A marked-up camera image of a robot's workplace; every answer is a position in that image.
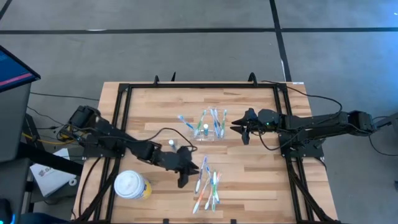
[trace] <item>monitor screen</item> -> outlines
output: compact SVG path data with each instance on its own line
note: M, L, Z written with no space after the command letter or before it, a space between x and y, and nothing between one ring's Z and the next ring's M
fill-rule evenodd
M0 92L40 77L5 49L0 49Z

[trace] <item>yellow wire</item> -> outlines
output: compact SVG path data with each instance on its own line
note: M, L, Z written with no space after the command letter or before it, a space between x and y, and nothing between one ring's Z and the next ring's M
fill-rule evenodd
M29 138L29 139L33 139L33 137L28 135L28 134L22 133L22 135L27 137L27 138ZM74 142L75 140L70 140L70 141L67 141L67 142L52 142L52 141L46 141L46 140L38 139L38 141L42 142L42 143L53 144L53 145L61 145L62 146L62 145L70 144L70 143Z

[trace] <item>gray floor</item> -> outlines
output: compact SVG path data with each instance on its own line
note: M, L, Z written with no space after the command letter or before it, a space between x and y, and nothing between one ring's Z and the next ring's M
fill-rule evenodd
M0 0L0 7L5 0ZM378 0L276 0L282 27L398 27L398 5ZM269 2L143 0L13 0L4 30L133 29L168 27L272 27ZM283 34L290 72L307 92L332 97L345 111L373 116L398 111L398 33ZM41 93L99 98L106 81L284 81L274 33L0 35L0 44L42 75ZM333 113L328 101L310 99L313 114ZM31 96L29 105L65 122L78 105L95 102ZM34 115L37 126L53 123ZM380 151L396 153L387 128L372 136ZM372 150L367 138L340 136L324 144L328 177L340 220L396 223L398 157ZM69 218L72 199L36 209Z

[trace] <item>wooden table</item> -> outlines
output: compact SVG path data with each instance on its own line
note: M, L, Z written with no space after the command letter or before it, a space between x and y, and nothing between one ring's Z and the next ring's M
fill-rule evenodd
M105 83L99 101L98 109L102 116L110 121L118 85L117 82ZM288 86L305 92L304 85L288 83ZM289 96L293 114L311 116L306 96L292 90L289 90ZM259 138L253 135L250 144L244 146L241 136L229 129L231 122L242 118L249 107L254 108L256 112L263 108L275 110L274 94L271 89L133 89L131 100L126 132L138 139L148 138L163 127L175 128L187 135L187 127L177 119L178 114L184 115L188 122L197 123L201 111L209 106L228 110L226 120L228 128L224 141L193 142L198 146L197 152L193 153L193 162L200 166L204 155L207 155L211 168L223 173L218 187L221 204L217 205L216 212L204 211L205 202L202 201L200 210L192 214L197 200L197 196L193 193L197 175L191 176L189 183L179 189L178 174L140 162L127 151L122 159L120 171L140 172L152 182L153 192L147 200L128 200L116 196L112 223L162 223L164 218L169 218L170 223L229 223L231 219L237 219L238 223L295 223L285 159L279 150L268 151ZM285 111L283 100L281 103L282 110ZM120 110L119 125L123 105ZM279 145L274 133L266 133L263 138L270 147ZM167 144L169 139L177 139L178 143L185 144L183 139L172 131L163 132L153 141L163 144L162 150L169 151L171 150ZM85 162L82 180L86 178L94 160ZM83 196L83 210L98 192L103 160L99 161L89 177ZM304 166L310 193L327 215L337 218L325 168L312 158L304 159ZM302 216L305 218L301 193L299 196ZM103 200L101 219L105 217L107 203L108 194ZM76 198L73 209L76 214L78 204L79 197Z

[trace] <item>monitor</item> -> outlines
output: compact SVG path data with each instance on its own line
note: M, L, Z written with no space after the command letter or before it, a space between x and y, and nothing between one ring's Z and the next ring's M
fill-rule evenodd
M0 45L0 92L39 79L39 74Z

